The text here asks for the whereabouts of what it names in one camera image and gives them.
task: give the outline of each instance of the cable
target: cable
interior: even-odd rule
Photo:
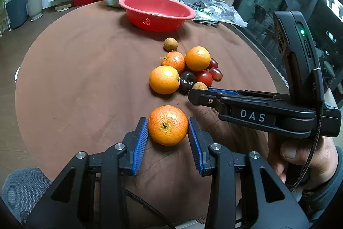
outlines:
[[[136,196],[132,192],[128,191],[127,189],[125,189],[125,193],[132,200],[142,204],[147,209],[149,209],[152,213],[154,213],[156,216],[158,216],[161,220],[163,220],[168,225],[168,227],[170,229],[175,229],[173,224],[163,214],[161,214],[158,210],[156,210],[153,206],[151,206],[150,204],[148,204],[147,202],[145,202],[143,199],[139,198],[138,196]]]
[[[319,134],[320,134],[320,128],[321,128],[321,120],[322,120],[322,116],[319,116],[319,120],[318,120],[317,128],[316,128],[316,135],[314,137],[314,141],[313,141],[313,144],[312,144],[312,147],[311,147],[311,150],[310,150],[310,154],[308,155],[307,161],[306,161],[303,169],[301,170],[299,178],[297,179],[295,184],[290,189],[290,192],[293,192],[298,187],[298,185],[300,184],[300,182],[304,178],[304,176],[305,176],[305,174],[306,174],[306,172],[307,172],[307,170],[308,170],[308,168],[310,166],[312,157],[314,155],[314,152],[316,151],[318,140],[319,140]]]

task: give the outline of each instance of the plastic bag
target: plastic bag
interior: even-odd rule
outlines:
[[[229,6],[223,0],[177,0],[191,7],[196,12],[194,20],[201,22],[226,22],[236,24],[240,27],[247,27],[233,6]]]

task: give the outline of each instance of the white plant pot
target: white plant pot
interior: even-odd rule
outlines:
[[[27,10],[31,21],[37,20],[43,16],[43,3],[42,0],[28,0],[27,1]]]

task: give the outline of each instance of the red grape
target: red grape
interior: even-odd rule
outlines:
[[[211,58],[211,62],[209,66],[207,67],[207,69],[211,69],[211,68],[218,68],[218,63],[213,58]]]
[[[202,82],[207,87],[212,86],[213,78],[212,78],[212,75],[207,70],[201,70],[199,72],[195,72],[194,74],[197,79],[197,82]]]
[[[220,81],[223,78],[222,72],[220,72],[220,70],[218,70],[217,68],[212,67],[209,73],[212,75],[213,79],[216,81]]]

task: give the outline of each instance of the human hand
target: human hand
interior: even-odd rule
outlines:
[[[279,137],[268,134],[268,163],[285,183],[285,167],[288,163],[305,165],[313,139],[290,139],[280,144]],[[316,151],[310,163],[310,179],[304,189],[310,190],[326,183],[335,174],[338,154],[331,137],[319,138]]]

